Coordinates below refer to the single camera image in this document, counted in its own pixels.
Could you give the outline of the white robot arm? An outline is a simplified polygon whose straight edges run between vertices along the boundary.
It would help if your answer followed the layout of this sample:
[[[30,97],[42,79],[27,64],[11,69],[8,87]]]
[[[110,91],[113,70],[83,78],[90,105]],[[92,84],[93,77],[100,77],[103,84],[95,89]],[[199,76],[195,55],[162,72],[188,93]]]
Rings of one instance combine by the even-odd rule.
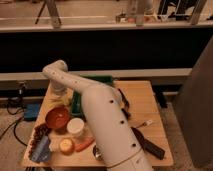
[[[43,68],[53,90],[70,88],[81,95],[81,107],[107,171],[154,171],[121,110],[122,96],[114,87],[67,72],[63,60]]]

